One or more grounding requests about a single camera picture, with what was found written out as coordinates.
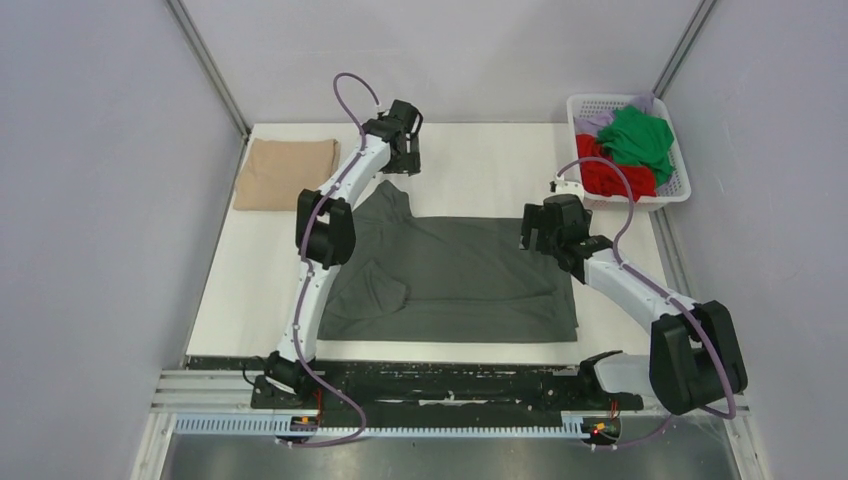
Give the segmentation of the dark grey t shirt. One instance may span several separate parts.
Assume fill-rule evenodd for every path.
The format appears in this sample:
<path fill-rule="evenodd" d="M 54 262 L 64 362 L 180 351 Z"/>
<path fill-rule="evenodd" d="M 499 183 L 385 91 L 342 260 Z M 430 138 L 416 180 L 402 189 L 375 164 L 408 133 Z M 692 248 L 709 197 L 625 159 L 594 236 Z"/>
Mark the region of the dark grey t shirt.
<path fill-rule="evenodd" d="M 515 218 L 416 217 L 381 183 L 353 212 L 356 246 L 328 295 L 329 341 L 574 342 L 571 277 L 519 247 Z"/>

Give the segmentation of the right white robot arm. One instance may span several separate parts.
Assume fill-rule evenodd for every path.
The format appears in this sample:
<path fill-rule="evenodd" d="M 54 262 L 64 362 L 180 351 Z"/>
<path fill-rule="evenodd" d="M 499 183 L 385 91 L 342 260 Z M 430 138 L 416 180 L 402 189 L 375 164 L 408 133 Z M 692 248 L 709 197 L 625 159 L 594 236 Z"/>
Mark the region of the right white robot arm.
<path fill-rule="evenodd" d="M 731 419 L 749 384 L 728 308 L 699 302 L 658 283 L 630 262 L 614 239 L 590 232 L 592 213 L 573 194 L 523 210 L 520 247 L 552 257 L 581 284 L 603 294 L 650 337 L 646 355 L 620 350 L 580 365 L 580 400 L 602 408 L 617 394 L 656 399 L 673 415 L 696 409 Z"/>

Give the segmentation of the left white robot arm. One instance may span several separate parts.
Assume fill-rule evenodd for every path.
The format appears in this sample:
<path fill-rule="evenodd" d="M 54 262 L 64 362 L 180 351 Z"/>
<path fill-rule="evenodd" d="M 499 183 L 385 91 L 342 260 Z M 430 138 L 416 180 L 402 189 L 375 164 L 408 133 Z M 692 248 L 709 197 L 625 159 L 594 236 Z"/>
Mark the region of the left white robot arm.
<path fill-rule="evenodd" d="M 360 127 L 357 148 L 324 184 L 298 197 L 295 239 L 300 255 L 296 303 L 283 337 L 254 380 L 254 409 L 309 408 L 320 389 L 314 367 L 320 321 L 331 286 L 355 250 L 353 207 L 379 173 L 421 171 L 423 116 L 395 100 Z"/>

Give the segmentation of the red t shirt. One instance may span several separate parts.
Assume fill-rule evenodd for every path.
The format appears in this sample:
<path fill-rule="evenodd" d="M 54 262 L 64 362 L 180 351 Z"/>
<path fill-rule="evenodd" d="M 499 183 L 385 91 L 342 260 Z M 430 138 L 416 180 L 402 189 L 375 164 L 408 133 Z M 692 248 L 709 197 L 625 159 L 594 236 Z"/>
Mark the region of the red t shirt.
<path fill-rule="evenodd" d="M 577 134 L 575 140 L 579 159 L 598 157 L 613 162 L 612 156 L 604 152 L 594 136 Z M 642 197 L 656 197 L 656 180 L 649 168 L 641 165 L 618 164 L 618 169 L 627 180 L 635 201 L 639 201 Z M 606 163 L 583 162 L 580 165 L 580 172 L 584 188 L 588 193 L 605 197 L 627 196 L 624 181 L 616 170 Z"/>

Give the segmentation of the green t shirt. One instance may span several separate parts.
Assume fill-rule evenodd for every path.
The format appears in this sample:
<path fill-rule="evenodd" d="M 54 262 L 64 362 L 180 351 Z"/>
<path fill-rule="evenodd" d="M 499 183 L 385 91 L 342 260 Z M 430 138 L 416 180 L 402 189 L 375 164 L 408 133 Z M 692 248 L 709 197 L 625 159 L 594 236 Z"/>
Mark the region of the green t shirt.
<path fill-rule="evenodd" d="M 669 152 L 675 136 L 662 118 L 628 106 L 617 111 L 616 119 L 596 139 L 614 162 L 649 168 L 657 186 L 664 185 L 674 172 Z"/>

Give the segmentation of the folded beige t shirt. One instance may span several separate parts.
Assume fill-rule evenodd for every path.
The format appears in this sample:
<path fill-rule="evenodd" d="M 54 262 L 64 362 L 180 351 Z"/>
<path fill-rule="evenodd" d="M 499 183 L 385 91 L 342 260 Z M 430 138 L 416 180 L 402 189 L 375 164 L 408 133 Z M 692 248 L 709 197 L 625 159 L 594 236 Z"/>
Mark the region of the folded beige t shirt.
<path fill-rule="evenodd" d="M 233 208 L 239 211 L 294 211 L 300 193 L 315 190 L 336 171 L 340 144 L 257 139 L 236 179 Z"/>

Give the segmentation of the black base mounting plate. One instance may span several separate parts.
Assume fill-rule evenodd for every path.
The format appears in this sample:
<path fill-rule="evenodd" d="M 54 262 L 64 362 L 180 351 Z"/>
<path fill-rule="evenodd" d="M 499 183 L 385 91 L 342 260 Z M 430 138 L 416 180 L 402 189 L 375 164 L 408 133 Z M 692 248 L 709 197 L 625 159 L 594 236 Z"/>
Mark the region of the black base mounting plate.
<path fill-rule="evenodd" d="M 575 365 L 317 361 L 318 384 L 276 367 L 254 381 L 255 410 L 288 410 L 322 427 L 554 427 L 563 412 L 639 411 L 635 394 L 603 392 Z"/>

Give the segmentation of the left aluminium corner post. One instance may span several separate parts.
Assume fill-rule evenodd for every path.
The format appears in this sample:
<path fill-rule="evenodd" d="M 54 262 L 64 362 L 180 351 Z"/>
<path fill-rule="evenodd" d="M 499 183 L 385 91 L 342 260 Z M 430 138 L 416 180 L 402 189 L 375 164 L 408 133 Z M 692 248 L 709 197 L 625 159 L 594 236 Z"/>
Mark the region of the left aluminium corner post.
<path fill-rule="evenodd" d="M 164 4 L 175 20 L 212 90 L 221 102 L 233 127 L 242 140 L 247 140 L 251 133 L 251 126 L 237 104 L 186 3 L 182 0 L 164 0 Z"/>

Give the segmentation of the aluminium corner post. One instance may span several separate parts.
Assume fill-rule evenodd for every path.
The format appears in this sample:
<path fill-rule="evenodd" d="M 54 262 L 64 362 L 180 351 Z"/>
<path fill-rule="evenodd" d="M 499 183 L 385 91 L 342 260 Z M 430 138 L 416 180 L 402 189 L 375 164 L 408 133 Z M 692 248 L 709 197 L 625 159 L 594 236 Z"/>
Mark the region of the aluminium corner post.
<path fill-rule="evenodd" d="M 164 0 L 164 4 L 175 20 L 212 90 L 221 102 L 233 127 L 242 140 L 247 140 L 251 133 L 251 126 L 237 104 L 186 3 L 182 0 Z"/>
<path fill-rule="evenodd" d="M 687 22 L 653 86 L 652 92 L 656 97 L 661 98 L 668 92 L 719 3 L 719 0 L 700 0 L 698 2 L 694 13 Z"/>

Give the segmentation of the right aluminium corner post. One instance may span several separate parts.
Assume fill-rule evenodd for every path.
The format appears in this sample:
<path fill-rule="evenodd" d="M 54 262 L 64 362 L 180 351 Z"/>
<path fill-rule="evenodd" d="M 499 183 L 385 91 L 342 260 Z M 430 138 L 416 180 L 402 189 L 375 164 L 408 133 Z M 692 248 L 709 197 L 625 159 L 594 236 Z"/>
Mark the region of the right aluminium corner post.
<path fill-rule="evenodd" d="M 719 0 L 700 0 L 698 2 L 694 13 L 687 22 L 653 86 L 652 92 L 656 97 L 661 98 L 668 92 L 719 3 Z"/>

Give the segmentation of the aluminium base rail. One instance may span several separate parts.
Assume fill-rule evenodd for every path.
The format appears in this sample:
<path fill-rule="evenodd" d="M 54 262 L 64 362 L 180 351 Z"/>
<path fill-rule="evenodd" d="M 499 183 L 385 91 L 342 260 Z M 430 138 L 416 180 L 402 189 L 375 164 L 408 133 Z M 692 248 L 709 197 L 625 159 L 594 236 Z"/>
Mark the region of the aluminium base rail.
<path fill-rule="evenodd" d="M 254 380 L 260 374 L 251 370 L 166 371 L 156 387 L 153 406 L 186 412 L 288 411 L 306 415 L 349 408 L 320 386 L 309 408 L 254 409 Z M 603 393 L 569 367 L 330 362 L 320 367 L 319 374 L 370 414 L 388 407 L 505 406 L 526 412 L 599 414 L 659 407 L 646 396 Z"/>

